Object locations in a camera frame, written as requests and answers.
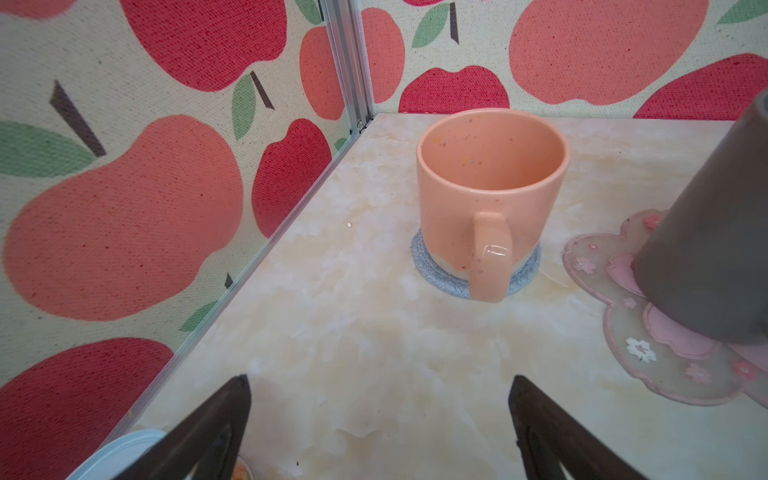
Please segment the pink flower coaster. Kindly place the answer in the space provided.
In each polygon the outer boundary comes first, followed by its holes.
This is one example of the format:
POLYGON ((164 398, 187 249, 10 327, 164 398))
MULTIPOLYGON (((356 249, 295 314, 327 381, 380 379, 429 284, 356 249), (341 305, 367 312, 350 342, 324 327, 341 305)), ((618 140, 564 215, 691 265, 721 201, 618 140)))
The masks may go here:
POLYGON ((643 210, 616 234, 570 240, 562 260, 574 282, 603 302, 603 333, 612 354, 654 393, 680 403, 714 406, 746 395, 767 404, 767 349, 717 341, 674 322, 643 294, 634 258, 663 217, 643 210))

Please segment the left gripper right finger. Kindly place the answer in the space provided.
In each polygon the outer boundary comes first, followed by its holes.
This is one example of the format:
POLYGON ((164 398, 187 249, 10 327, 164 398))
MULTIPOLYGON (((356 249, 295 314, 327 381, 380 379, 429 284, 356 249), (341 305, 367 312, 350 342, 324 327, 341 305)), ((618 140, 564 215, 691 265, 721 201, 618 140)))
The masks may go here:
POLYGON ((559 404, 523 375, 508 407, 528 479, 642 479, 559 404))

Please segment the grey mug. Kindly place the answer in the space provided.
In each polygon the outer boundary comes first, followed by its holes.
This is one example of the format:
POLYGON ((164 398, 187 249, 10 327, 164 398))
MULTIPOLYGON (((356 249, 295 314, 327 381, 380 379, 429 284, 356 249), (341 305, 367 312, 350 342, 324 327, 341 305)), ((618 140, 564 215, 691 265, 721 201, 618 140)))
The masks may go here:
POLYGON ((635 257, 646 298, 737 345, 767 341, 767 93, 761 91, 635 257))

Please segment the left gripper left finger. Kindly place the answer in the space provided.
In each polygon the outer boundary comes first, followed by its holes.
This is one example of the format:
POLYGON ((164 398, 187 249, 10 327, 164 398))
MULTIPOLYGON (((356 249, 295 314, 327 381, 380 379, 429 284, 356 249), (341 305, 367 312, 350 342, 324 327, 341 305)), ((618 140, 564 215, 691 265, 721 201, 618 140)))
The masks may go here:
POLYGON ((248 377, 232 377, 116 478, 231 478, 248 421, 251 399, 248 377))

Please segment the grey woven round coaster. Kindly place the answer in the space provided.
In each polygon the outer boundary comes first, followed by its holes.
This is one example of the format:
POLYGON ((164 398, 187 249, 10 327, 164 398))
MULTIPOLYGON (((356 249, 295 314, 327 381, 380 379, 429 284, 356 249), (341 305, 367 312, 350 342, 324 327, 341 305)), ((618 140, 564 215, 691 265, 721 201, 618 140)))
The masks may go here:
MULTIPOLYGON (((413 237, 410 250, 416 269, 427 282, 451 296, 472 300, 469 281, 449 273, 431 257, 421 230, 418 230, 413 237)), ((533 252, 513 273, 506 297, 516 294, 533 281, 539 271, 541 258, 541 245, 537 244, 533 252)))

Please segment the orange mug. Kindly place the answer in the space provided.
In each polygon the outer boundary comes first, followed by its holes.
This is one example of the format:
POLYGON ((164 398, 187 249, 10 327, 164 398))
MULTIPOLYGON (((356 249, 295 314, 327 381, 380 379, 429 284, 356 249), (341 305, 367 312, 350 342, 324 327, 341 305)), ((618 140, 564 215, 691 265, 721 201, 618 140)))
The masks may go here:
POLYGON ((569 166, 551 122, 511 109, 439 120, 416 148, 420 229, 432 260, 468 283, 473 300, 502 301, 540 242, 569 166))

